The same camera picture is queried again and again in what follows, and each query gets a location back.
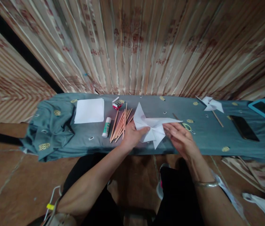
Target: white paper pinwheel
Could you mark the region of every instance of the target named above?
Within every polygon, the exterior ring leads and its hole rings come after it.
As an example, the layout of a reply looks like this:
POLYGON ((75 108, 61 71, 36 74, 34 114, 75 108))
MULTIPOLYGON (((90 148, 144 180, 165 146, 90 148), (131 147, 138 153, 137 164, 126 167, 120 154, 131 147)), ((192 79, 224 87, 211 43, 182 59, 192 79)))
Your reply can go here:
POLYGON ((203 102, 207 107, 205 108, 205 111, 210 111, 210 110, 218 110, 223 112, 222 109, 222 104, 216 100, 213 100, 213 97, 208 97, 206 96, 203 99, 200 99, 198 96, 196 96, 197 99, 199 99, 201 102, 203 102))
POLYGON ((140 130, 146 126, 150 127, 150 131, 146 133, 140 141, 142 143, 153 141, 154 149, 157 148, 158 144, 165 137, 163 123, 181 122, 172 118, 146 118, 140 103, 136 108, 133 120, 135 122, 135 127, 137 130, 140 130))

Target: black phone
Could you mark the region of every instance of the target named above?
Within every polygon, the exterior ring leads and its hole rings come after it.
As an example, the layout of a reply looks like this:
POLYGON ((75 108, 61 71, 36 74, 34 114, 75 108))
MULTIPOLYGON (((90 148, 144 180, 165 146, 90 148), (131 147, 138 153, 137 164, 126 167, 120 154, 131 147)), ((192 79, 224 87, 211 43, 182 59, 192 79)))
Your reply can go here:
POLYGON ((256 142, 260 141, 244 118, 239 116, 230 116, 230 118, 232 119, 234 125, 236 126, 243 139, 256 142))

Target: floral pattern curtain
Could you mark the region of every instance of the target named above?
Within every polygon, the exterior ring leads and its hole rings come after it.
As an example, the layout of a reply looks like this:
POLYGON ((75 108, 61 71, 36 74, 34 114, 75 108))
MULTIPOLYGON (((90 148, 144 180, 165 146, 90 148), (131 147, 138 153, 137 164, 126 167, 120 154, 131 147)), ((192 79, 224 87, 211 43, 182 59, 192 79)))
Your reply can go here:
POLYGON ((65 92, 265 96, 265 0, 0 0, 65 92))
POLYGON ((0 122, 20 123, 55 91, 0 34, 0 122))

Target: person's left hand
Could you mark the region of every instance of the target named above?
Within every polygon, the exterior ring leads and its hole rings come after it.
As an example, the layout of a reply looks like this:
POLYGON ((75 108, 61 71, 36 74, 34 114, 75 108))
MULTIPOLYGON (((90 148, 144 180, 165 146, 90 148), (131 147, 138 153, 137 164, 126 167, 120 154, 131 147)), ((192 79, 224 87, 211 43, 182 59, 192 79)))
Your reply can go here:
POLYGON ((134 121, 131 121, 126 125, 124 140, 122 141, 121 146, 132 150, 138 144, 142 136, 149 132, 149 130, 150 127, 136 130, 134 121))

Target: silver bangle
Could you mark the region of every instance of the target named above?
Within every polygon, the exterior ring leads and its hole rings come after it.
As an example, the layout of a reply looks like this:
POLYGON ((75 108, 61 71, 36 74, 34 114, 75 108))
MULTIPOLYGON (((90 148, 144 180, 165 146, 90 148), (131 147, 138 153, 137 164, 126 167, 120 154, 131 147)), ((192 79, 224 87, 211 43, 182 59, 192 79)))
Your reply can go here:
POLYGON ((202 182, 195 181, 194 185, 198 187, 217 187, 218 182, 214 181, 214 182, 209 182, 209 183, 202 183, 202 182))

